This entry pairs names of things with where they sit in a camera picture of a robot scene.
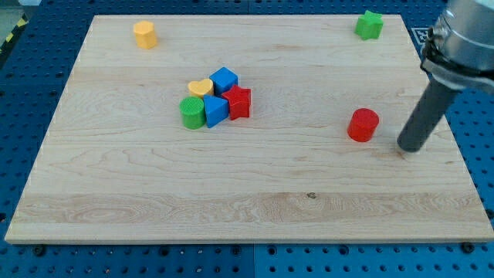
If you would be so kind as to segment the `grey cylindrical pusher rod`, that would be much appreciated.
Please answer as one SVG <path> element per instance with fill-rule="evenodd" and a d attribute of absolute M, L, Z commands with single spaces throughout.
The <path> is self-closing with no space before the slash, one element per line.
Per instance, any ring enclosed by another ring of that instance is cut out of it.
<path fill-rule="evenodd" d="M 419 151 L 459 92 L 435 79 L 430 80 L 398 135 L 400 149 L 406 152 Z"/>

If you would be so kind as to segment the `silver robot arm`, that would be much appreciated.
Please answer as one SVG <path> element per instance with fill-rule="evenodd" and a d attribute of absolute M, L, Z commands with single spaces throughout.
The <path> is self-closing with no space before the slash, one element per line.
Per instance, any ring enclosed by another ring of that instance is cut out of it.
<path fill-rule="evenodd" d="M 493 94 L 493 2 L 448 2 L 421 53 L 421 69 L 431 79 L 398 135 L 407 152 L 422 148 L 461 91 Z"/>

